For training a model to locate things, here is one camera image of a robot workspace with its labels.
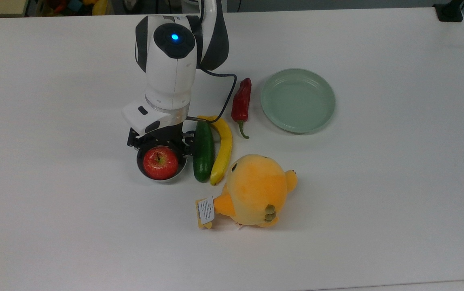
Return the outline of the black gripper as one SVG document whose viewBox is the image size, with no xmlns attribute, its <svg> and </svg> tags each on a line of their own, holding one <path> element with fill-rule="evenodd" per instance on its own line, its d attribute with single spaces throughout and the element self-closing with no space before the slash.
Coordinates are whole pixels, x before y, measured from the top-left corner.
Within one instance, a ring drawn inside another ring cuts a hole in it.
<svg viewBox="0 0 464 291">
<path fill-rule="evenodd" d="M 193 157 L 195 154 L 196 131 L 182 132 L 182 123 L 156 129 L 145 136 L 139 135 L 133 128 L 129 129 L 127 146 L 141 153 L 144 149 L 154 146 L 169 146 L 176 150 L 182 150 L 184 156 Z"/>
</svg>

